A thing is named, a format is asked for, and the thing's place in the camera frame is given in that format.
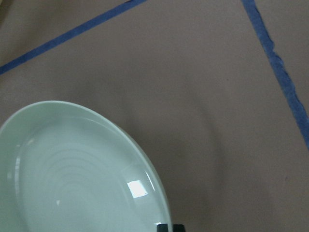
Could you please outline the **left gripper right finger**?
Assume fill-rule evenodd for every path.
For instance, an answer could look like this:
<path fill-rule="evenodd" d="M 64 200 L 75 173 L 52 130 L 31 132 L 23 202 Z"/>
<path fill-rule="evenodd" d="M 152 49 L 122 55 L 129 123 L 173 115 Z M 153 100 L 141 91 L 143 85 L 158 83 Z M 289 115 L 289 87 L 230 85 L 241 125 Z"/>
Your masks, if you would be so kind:
<path fill-rule="evenodd" d="M 185 232 L 185 226 L 183 224 L 173 224 L 173 232 Z"/>

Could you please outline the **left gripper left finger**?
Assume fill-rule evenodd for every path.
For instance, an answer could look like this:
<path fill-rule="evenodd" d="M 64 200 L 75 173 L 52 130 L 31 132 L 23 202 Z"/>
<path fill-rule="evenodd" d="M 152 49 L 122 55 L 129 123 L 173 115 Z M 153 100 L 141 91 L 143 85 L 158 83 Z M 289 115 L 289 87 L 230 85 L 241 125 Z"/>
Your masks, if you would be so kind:
<path fill-rule="evenodd" d="M 156 227 L 157 232 L 169 232 L 168 224 L 158 224 Z"/>

